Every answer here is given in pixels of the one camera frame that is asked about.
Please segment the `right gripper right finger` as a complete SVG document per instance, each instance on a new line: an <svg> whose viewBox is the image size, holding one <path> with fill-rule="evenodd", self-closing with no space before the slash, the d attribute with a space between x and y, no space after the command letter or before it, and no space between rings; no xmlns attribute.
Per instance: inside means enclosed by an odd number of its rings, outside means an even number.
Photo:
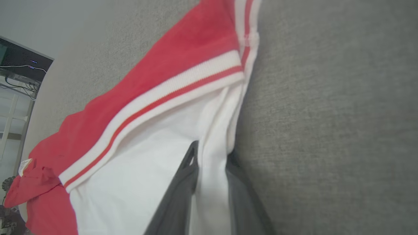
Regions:
<svg viewBox="0 0 418 235"><path fill-rule="evenodd" d="M233 151L227 156L231 235L275 235L263 203Z"/></svg>

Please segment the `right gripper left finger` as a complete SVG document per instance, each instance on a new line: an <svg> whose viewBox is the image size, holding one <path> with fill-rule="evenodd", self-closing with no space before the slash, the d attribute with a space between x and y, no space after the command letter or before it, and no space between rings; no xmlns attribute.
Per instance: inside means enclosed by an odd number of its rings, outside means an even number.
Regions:
<svg viewBox="0 0 418 235"><path fill-rule="evenodd" d="M197 140L190 144L144 235L189 235L199 176L198 145Z"/></svg>

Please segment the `red basketball jersey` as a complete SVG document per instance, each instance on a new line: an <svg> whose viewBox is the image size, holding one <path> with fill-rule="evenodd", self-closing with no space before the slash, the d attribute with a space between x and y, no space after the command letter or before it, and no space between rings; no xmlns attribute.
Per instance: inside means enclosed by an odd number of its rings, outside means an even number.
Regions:
<svg viewBox="0 0 418 235"><path fill-rule="evenodd" d="M257 57L261 0L200 0L109 92L64 119L19 169L52 235L144 235L190 144L189 235L231 235L227 156Z"/></svg>

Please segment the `white shelf frame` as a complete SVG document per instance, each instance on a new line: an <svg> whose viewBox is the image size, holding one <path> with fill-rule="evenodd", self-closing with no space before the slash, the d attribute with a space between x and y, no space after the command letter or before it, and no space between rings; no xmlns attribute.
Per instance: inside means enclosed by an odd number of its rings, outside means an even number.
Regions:
<svg viewBox="0 0 418 235"><path fill-rule="evenodd" d="M0 86L0 165L19 157L33 104L27 94Z"/></svg>

